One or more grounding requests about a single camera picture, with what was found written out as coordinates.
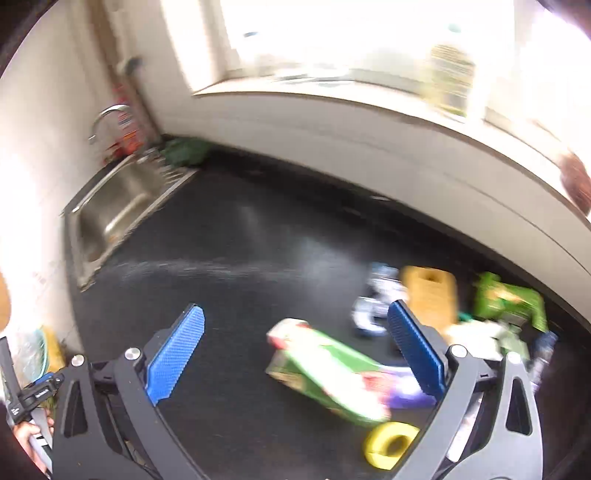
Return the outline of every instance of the faucet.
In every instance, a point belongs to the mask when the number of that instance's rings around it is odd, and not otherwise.
[[[99,113],[99,115],[95,118],[95,121],[92,124],[92,128],[90,129],[90,137],[88,138],[88,141],[91,144],[93,144],[96,141],[96,129],[99,126],[100,121],[104,117],[109,115],[109,113],[111,112],[123,112],[127,113],[128,115],[131,115],[131,108],[129,107],[129,105],[125,105],[122,103],[119,105],[111,105],[110,107],[105,108],[101,113]],[[148,150],[149,148],[146,145],[146,142],[143,142],[141,148],[138,151],[139,156],[143,157]]]

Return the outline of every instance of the window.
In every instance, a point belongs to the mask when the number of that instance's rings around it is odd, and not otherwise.
[[[432,46],[459,29],[476,63],[478,117],[553,161],[570,148],[591,166],[591,41],[537,0],[193,0],[188,10],[186,2],[161,3],[192,91],[269,76],[422,95]]]

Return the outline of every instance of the white wall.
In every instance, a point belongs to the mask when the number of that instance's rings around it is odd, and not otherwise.
[[[81,348],[66,286],[60,213],[101,168],[87,142],[112,104],[83,0],[60,0],[0,78],[0,270],[12,299],[9,338],[40,323]]]
[[[282,158],[399,200],[500,253],[591,321],[589,224],[511,161],[428,123],[354,103],[190,98],[158,2],[125,4],[144,59],[142,85],[165,132]]]

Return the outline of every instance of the stainless steel sink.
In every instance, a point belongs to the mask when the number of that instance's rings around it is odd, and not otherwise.
[[[88,287],[113,250],[196,170],[127,157],[67,213],[76,280]]]

